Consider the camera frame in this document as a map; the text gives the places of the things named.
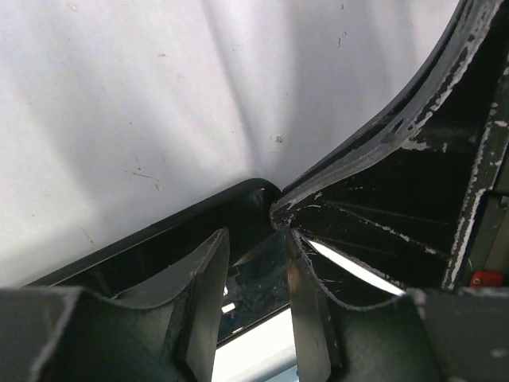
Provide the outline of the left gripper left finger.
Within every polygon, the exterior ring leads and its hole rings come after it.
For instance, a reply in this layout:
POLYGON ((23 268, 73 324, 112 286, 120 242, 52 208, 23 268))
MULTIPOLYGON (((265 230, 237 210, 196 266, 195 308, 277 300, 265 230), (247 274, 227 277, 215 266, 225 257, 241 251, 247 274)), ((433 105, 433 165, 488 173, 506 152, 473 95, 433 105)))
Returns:
POLYGON ((77 286, 2 289, 2 380, 209 381, 229 255, 222 228, 117 298, 77 286))

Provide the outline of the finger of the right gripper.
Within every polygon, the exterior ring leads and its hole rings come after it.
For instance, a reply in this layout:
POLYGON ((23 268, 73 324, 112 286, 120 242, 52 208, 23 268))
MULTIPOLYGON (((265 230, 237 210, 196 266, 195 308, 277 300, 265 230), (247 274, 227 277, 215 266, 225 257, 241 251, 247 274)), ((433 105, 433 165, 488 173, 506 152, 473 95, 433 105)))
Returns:
POLYGON ((453 289, 507 152, 508 4, 461 1, 410 82, 270 220, 397 287, 453 289))

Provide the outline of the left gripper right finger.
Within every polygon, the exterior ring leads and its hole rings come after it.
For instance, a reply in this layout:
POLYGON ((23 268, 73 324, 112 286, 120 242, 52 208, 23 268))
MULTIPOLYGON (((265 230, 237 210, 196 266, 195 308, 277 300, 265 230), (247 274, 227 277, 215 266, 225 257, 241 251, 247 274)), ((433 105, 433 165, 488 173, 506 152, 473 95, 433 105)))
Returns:
POLYGON ((286 232, 300 380, 507 380, 507 289, 415 289, 356 306, 340 301, 324 285, 314 255, 300 232, 286 232))

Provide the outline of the black phone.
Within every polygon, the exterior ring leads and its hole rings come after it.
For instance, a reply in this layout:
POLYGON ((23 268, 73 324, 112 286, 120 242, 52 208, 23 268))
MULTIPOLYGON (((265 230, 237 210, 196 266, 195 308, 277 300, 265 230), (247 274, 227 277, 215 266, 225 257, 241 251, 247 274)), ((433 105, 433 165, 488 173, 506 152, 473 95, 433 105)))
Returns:
MULTIPOLYGON (((100 294, 120 298, 123 291, 183 259, 204 239, 201 236, 184 241, 156 236, 102 262, 92 272, 92 279, 99 284, 100 294)), ((284 235, 272 232, 256 244, 253 239, 251 235, 230 238, 223 304, 235 307, 222 314, 220 344, 239 336, 289 301, 284 235)))

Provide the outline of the black phone case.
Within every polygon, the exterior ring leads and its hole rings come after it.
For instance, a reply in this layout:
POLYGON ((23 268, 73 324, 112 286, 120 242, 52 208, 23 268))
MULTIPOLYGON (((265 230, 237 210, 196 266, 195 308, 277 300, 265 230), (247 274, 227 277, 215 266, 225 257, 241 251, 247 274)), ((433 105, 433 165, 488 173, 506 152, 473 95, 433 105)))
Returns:
POLYGON ((273 233, 269 210, 281 194, 267 180, 242 181, 31 284, 80 286, 112 297, 184 258, 222 228, 234 264, 273 233))

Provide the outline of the light blue phone case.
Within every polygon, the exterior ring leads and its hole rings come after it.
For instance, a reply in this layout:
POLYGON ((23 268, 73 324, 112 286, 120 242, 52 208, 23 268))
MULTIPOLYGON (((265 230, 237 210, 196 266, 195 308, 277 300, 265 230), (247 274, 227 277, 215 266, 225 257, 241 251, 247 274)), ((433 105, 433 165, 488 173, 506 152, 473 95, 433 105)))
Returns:
POLYGON ((293 345, 249 349, 232 342, 216 352, 212 381, 266 381, 295 364, 293 345))

